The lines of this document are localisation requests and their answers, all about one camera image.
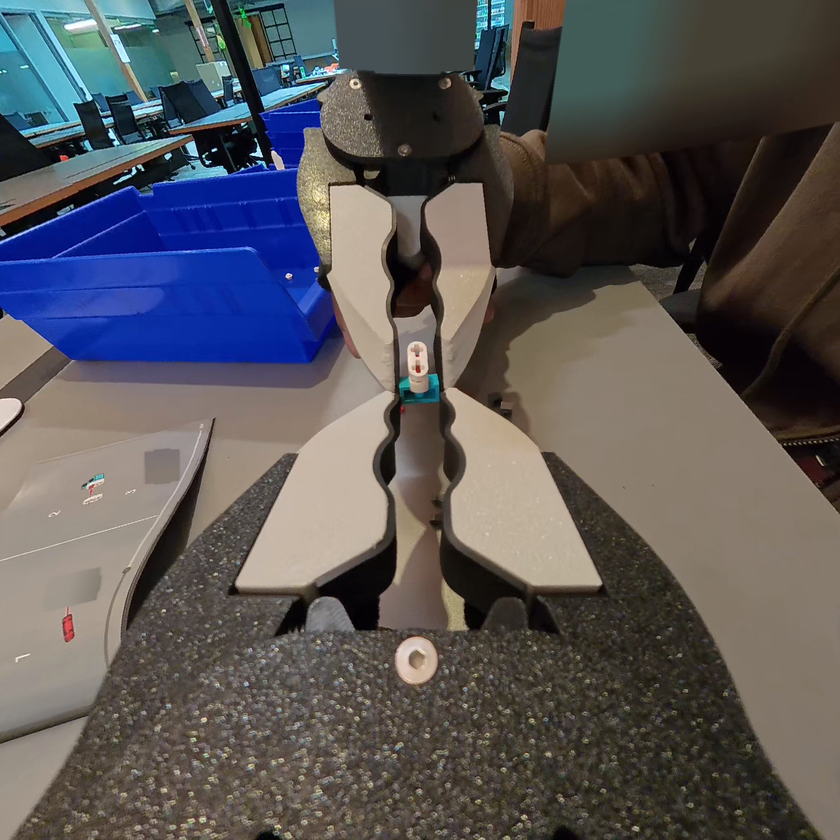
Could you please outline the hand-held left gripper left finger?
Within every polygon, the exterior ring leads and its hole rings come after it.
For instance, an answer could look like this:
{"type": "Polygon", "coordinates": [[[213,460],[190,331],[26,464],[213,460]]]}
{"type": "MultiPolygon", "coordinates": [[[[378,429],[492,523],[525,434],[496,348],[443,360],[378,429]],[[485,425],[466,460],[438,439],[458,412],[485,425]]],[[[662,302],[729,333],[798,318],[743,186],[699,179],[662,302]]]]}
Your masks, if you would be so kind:
{"type": "Polygon", "coordinates": [[[294,465],[235,580],[249,595],[315,596],[395,536],[382,457],[393,441],[392,392],[316,433],[294,465]]]}

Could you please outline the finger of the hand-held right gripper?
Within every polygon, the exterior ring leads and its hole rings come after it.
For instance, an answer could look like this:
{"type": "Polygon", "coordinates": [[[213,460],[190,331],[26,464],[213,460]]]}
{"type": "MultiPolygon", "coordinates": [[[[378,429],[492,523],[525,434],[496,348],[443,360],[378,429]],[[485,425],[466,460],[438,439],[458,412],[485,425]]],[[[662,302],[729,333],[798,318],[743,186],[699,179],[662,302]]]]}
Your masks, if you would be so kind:
{"type": "Polygon", "coordinates": [[[362,185],[331,185],[329,200],[331,292],[358,356],[385,390],[394,391],[398,342],[391,314],[394,282],[386,265],[396,233],[392,206],[362,185]]]}
{"type": "Polygon", "coordinates": [[[455,183],[428,199],[423,225],[437,258],[435,355],[438,379],[447,389],[457,384],[476,349],[497,277],[483,185],[455,183]]]}

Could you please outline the blue plastic bin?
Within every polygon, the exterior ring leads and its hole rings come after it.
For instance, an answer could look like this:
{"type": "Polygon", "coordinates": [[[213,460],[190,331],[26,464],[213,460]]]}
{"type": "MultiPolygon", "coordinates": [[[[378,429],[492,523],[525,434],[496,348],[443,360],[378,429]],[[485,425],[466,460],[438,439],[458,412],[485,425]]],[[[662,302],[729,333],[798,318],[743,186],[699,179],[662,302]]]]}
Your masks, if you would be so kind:
{"type": "Polygon", "coordinates": [[[304,131],[320,128],[320,108],[319,100],[310,98],[261,114],[273,161],[281,161],[285,169],[298,167],[305,144],[304,131]]]}
{"type": "Polygon", "coordinates": [[[333,325],[313,271],[170,251],[132,187],[1,247],[2,309],[74,361],[308,363],[333,325]]]}
{"type": "Polygon", "coordinates": [[[139,204],[166,250],[248,248],[285,271],[313,271],[319,263],[298,201],[297,169],[159,184],[139,204]]]}

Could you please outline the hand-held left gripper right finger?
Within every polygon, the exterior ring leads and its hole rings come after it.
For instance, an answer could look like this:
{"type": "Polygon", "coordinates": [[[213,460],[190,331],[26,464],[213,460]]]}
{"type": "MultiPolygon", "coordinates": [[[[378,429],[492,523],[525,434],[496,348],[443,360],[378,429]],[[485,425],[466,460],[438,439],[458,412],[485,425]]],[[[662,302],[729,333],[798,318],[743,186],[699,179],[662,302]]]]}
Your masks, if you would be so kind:
{"type": "Polygon", "coordinates": [[[539,447],[458,388],[441,407],[448,585],[462,596],[597,593],[602,577],[539,447]]]}

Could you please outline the grey instruction booklet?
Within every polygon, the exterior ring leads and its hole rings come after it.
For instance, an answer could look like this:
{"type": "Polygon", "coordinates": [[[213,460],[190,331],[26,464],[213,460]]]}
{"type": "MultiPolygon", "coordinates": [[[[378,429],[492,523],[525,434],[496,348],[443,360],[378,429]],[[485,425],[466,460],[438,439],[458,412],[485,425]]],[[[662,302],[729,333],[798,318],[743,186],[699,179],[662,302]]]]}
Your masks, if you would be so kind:
{"type": "Polygon", "coordinates": [[[1,520],[2,741],[83,717],[214,419],[52,458],[1,520]]]}

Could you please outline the person's right forearm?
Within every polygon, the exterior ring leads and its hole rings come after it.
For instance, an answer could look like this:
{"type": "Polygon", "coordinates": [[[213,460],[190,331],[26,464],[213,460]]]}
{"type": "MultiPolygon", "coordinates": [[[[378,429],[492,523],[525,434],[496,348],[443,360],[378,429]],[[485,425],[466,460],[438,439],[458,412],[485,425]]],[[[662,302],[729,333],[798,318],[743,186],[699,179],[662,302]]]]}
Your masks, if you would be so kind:
{"type": "Polygon", "coordinates": [[[554,277],[583,266],[677,266],[728,215],[759,140],[548,164],[546,133],[500,135],[513,181],[494,262],[554,277]]]}

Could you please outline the person's brown jacket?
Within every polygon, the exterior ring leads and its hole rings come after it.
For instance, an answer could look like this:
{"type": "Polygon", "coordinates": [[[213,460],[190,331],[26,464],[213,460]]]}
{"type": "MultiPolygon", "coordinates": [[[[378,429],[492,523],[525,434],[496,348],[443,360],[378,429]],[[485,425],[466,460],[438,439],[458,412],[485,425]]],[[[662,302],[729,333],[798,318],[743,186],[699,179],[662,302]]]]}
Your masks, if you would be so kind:
{"type": "Polygon", "coordinates": [[[838,509],[838,122],[759,142],[702,281],[697,337],[838,509]]]}

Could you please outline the grey desk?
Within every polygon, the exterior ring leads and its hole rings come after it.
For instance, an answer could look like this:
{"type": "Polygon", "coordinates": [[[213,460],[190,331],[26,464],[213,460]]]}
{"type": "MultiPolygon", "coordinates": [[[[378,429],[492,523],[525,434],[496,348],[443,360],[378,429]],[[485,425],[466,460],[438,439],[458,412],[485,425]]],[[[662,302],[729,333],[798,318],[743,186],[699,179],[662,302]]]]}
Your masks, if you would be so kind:
{"type": "Polygon", "coordinates": [[[605,595],[538,629],[280,634],[235,595],[283,458],[156,585],[73,750],[3,746],[14,838],[838,838],[838,514],[627,272],[500,289],[605,595]]]}

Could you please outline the wooden office table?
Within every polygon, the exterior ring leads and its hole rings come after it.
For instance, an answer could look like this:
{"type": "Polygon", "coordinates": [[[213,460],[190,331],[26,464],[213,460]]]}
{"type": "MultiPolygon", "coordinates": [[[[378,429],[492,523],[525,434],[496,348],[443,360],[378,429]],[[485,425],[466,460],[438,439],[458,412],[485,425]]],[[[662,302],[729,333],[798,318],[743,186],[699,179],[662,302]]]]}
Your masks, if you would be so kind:
{"type": "MultiPolygon", "coordinates": [[[[301,85],[299,87],[273,91],[262,98],[264,108],[260,113],[274,111],[288,107],[296,102],[303,102],[311,98],[315,98],[321,91],[325,90],[330,83],[331,82],[329,80],[318,79],[313,83],[301,85]]],[[[202,119],[171,128],[169,129],[169,134],[171,136],[195,136],[201,132],[220,131],[226,127],[251,123],[254,120],[255,118],[249,111],[248,104],[240,102],[239,104],[222,109],[219,112],[210,114],[202,119]]]]}
{"type": "Polygon", "coordinates": [[[108,181],[135,166],[171,153],[193,141],[191,134],[176,134],[95,150],[1,183],[1,226],[15,223],[57,205],[83,190],[108,181]]]}

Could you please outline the row of black office chairs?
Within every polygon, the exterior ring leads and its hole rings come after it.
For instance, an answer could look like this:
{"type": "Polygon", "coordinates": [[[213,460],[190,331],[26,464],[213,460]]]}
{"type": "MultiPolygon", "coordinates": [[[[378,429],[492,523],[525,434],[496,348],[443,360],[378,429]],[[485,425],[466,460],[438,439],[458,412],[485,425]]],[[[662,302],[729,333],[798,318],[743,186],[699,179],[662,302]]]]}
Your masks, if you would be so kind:
{"type": "Polygon", "coordinates": [[[216,90],[208,89],[202,80],[159,87],[154,89],[154,92],[160,94],[157,99],[140,104],[132,104],[127,96],[123,99],[116,97],[114,102],[101,98],[108,106],[105,112],[101,112],[99,104],[93,100],[76,102],[74,108],[93,150],[112,145],[109,131],[122,144],[162,139],[172,133],[179,133],[186,124],[169,96],[172,89],[179,91],[181,88],[189,88],[194,98],[207,110],[210,109],[209,102],[213,102],[219,110],[229,104],[236,104],[236,94],[240,92],[238,83],[231,77],[224,77],[223,81],[229,82],[227,88],[216,90]]]}

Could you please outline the black metal pole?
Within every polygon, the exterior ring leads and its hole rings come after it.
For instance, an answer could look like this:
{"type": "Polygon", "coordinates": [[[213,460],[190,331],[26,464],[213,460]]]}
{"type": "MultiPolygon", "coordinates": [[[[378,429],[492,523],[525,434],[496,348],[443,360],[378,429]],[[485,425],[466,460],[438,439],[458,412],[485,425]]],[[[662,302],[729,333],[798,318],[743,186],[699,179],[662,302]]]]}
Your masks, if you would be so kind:
{"type": "Polygon", "coordinates": [[[271,145],[266,135],[265,122],[261,117],[264,111],[264,104],[249,64],[244,43],[239,35],[233,12],[228,1],[212,1],[212,6],[213,15],[220,27],[229,58],[234,66],[236,77],[241,87],[241,92],[255,125],[260,151],[265,163],[271,165],[271,145]]]}

